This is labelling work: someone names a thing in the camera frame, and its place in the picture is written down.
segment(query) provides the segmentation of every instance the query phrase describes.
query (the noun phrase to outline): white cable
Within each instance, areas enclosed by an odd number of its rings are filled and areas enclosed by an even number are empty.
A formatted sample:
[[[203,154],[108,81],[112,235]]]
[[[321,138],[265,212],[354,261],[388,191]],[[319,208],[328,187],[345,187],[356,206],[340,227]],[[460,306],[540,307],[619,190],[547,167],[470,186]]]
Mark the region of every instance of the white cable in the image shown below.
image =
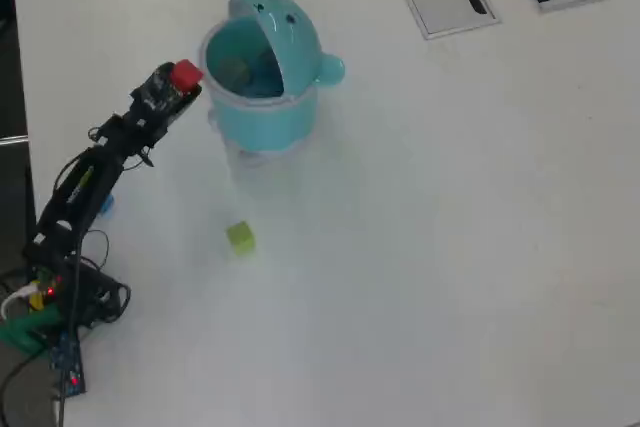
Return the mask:
[[[0,316],[2,316],[2,320],[7,320],[7,307],[9,304],[16,299],[29,297],[30,295],[38,292],[38,284],[32,283],[25,285],[24,287],[20,287],[14,293],[12,293],[9,297],[2,301],[2,305],[0,305]]]

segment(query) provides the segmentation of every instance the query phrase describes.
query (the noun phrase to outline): teal container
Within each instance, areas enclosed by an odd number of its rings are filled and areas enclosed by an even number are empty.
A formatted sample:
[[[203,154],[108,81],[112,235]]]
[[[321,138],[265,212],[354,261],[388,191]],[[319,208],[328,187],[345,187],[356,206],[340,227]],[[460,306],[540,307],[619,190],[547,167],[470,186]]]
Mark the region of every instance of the teal container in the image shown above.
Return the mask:
[[[304,140],[317,87],[345,74],[293,0],[230,0],[229,20],[207,34],[200,61],[222,136],[253,154],[285,152]]]

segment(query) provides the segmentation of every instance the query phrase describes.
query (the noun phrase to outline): white table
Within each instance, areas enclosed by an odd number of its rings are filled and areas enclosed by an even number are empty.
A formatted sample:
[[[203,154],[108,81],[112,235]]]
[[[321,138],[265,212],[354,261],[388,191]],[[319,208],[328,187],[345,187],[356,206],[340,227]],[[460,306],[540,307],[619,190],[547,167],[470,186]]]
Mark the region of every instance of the white table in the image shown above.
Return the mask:
[[[298,0],[348,67],[297,155],[232,172],[203,96],[124,176],[68,426],[623,427],[640,418],[640,3],[425,42],[404,0]],[[17,0],[42,208],[85,132],[227,0]],[[225,253],[230,205],[258,252]]]

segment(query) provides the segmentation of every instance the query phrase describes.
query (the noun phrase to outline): green cube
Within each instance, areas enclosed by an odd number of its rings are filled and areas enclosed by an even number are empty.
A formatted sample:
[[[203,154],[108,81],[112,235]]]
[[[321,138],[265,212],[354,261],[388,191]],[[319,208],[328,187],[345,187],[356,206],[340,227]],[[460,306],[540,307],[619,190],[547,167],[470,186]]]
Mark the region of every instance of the green cube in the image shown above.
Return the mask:
[[[227,237],[233,247],[233,251],[238,256],[252,253],[256,248],[256,239],[253,237],[251,228],[246,222],[232,225],[227,229]]]

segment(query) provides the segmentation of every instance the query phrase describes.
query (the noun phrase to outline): red block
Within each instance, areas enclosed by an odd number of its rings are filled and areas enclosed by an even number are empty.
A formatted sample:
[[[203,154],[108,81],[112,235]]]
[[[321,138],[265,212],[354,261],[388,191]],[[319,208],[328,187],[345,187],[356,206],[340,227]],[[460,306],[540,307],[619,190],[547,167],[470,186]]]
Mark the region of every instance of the red block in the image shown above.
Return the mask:
[[[186,59],[177,62],[169,76],[173,85],[184,94],[191,92],[202,77],[204,74],[200,69]]]

